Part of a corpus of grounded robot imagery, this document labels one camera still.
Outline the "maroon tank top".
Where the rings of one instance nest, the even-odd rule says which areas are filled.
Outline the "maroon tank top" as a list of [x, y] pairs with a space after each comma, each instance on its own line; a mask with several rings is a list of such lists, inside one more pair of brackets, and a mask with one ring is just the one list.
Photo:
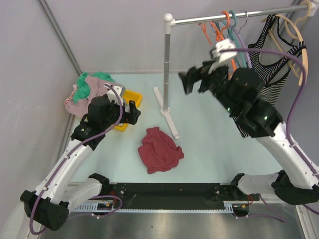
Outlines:
[[148, 128], [146, 132], [138, 153], [147, 173], [166, 172], [177, 167], [184, 158], [182, 148], [158, 126]]

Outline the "orange plastic hanger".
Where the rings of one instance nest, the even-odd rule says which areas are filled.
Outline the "orange plastic hanger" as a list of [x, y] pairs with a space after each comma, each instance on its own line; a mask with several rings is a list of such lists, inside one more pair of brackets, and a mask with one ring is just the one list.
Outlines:
[[205, 67], [205, 70], [208, 71], [208, 74], [213, 73], [213, 71], [216, 71], [218, 68], [221, 67], [229, 67], [229, 63], [231, 63], [232, 66], [232, 73], [227, 73], [227, 79], [230, 79], [233, 74], [235, 73], [235, 70], [237, 69], [236, 64], [236, 51], [232, 52], [221, 52], [222, 50], [233, 50], [236, 47], [236, 44], [234, 41], [232, 41], [230, 38], [226, 38], [223, 34], [224, 30], [228, 30], [231, 28], [230, 26], [230, 14], [228, 11], [223, 11], [223, 15], [226, 17], [226, 23], [222, 28], [217, 26], [216, 21], [210, 21], [210, 26], [215, 30], [215, 38], [216, 38], [216, 44], [215, 47], [211, 48], [210, 51], [210, 59], [205, 60], [202, 62], [203, 67]]

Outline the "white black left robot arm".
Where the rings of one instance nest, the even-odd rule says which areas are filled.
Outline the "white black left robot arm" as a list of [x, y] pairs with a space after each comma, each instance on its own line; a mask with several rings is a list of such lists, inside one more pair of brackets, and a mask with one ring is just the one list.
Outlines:
[[91, 174], [69, 193], [66, 189], [106, 133], [119, 123], [135, 125], [140, 115], [141, 111], [133, 100], [126, 105], [110, 100], [107, 95], [93, 98], [88, 112], [74, 129], [64, 153], [51, 172], [36, 189], [32, 192], [25, 190], [20, 197], [33, 235], [43, 232], [34, 230], [34, 222], [41, 224], [44, 229], [56, 231], [63, 226], [69, 214], [85, 201], [113, 197], [109, 179], [98, 173]]

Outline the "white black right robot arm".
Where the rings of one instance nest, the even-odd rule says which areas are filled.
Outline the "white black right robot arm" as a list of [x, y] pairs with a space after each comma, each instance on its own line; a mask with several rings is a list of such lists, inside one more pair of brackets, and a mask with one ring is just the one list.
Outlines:
[[241, 200], [250, 194], [275, 195], [290, 205], [305, 205], [319, 200], [319, 181], [311, 172], [313, 165], [301, 151], [288, 141], [286, 123], [276, 108], [261, 99], [264, 82], [252, 68], [238, 68], [228, 76], [227, 65], [209, 71], [212, 63], [179, 72], [185, 94], [200, 82], [198, 92], [210, 91], [227, 110], [241, 133], [263, 145], [282, 170], [268, 175], [237, 174], [230, 187], [230, 195]]

